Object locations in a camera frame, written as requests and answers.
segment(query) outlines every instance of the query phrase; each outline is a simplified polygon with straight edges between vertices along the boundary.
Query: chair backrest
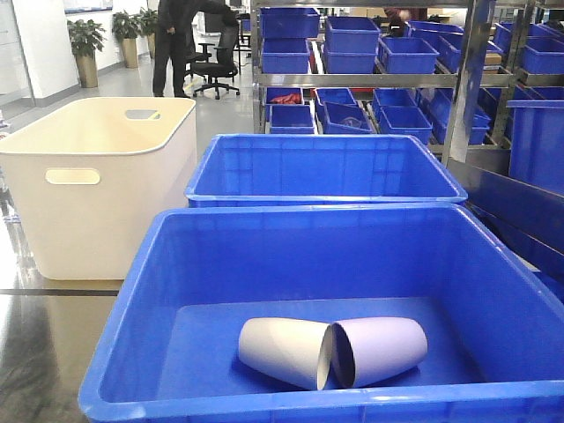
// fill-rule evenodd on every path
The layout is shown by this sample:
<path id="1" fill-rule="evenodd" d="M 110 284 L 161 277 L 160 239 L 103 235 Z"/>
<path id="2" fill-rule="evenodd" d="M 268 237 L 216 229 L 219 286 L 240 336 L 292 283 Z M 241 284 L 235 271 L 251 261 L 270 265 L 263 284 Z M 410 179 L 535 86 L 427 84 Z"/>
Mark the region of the chair backrest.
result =
<path id="1" fill-rule="evenodd" d="M 233 66 L 235 68 L 233 52 L 238 40 L 239 25 L 223 27 L 221 30 L 221 36 L 219 37 L 218 47 L 222 47 L 224 49 L 218 50 L 216 54 L 219 64 L 223 64 L 224 66 Z"/>

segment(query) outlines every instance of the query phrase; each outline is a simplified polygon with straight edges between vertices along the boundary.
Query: gray tile floor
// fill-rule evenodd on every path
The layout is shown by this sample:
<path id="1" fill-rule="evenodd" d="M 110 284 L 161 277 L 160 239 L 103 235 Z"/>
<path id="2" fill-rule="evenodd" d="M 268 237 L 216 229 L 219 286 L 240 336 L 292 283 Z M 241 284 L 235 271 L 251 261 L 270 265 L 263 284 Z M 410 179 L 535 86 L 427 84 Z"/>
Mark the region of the gray tile floor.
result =
<path id="1" fill-rule="evenodd" d="M 166 96 L 172 95 L 171 77 Z M 10 119 L 11 130 L 86 97 L 150 96 L 151 80 L 151 60 L 142 57 L 138 69 L 113 70 L 100 76 L 97 88 Z M 187 78 L 187 83 L 191 93 L 202 79 Z M 250 65 L 242 67 L 232 85 L 241 88 L 240 96 L 222 90 L 215 100 L 211 90 L 197 97 L 198 157 L 216 134 L 253 130 Z M 0 422 L 86 422 L 78 409 L 78 387 L 122 281 L 44 278 L 1 173 L 0 210 Z"/>

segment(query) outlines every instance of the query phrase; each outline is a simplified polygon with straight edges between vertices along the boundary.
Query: black jacket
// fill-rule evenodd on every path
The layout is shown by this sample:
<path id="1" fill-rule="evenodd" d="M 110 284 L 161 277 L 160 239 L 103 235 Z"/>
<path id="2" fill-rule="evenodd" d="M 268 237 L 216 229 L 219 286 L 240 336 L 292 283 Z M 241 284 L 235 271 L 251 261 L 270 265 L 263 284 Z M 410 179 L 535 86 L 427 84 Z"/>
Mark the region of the black jacket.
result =
<path id="1" fill-rule="evenodd" d="M 160 0 L 159 26 L 174 27 L 177 33 L 192 31 L 192 20 L 199 11 L 221 15 L 231 11 L 229 6 L 212 0 Z"/>

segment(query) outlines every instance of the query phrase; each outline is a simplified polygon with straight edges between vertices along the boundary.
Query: red object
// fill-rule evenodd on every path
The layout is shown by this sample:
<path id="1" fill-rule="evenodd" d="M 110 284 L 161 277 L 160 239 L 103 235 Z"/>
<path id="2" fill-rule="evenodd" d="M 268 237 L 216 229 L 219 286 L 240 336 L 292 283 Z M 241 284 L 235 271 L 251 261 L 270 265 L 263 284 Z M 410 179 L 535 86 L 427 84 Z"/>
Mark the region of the red object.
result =
<path id="1" fill-rule="evenodd" d="M 301 95 L 292 93 L 287 95 L 280 95 L 271 100 L 271 104 L 301 104 Z"/>

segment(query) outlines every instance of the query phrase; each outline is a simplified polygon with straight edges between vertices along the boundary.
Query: white paper cup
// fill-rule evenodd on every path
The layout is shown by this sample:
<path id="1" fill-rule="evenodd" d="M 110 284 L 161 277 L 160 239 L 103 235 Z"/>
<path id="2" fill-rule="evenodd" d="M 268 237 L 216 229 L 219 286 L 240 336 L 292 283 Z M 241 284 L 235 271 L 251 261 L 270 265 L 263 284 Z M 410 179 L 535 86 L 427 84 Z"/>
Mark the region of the white paper cup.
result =
<path id="1" fill-rule="evenodd" d="M 329 375 L 332 340 L 328 323 L 257 317 L 241 329 L 239 359 L 281 381 L 322 390 Z"/>
<path id="2" fill-rule="evenodd" d="M 365 317 L 332 326 L 331 362 L 344 388 L 359 388 L 399 375 L 427 355 L 427 336 L 412 319 Z"/>

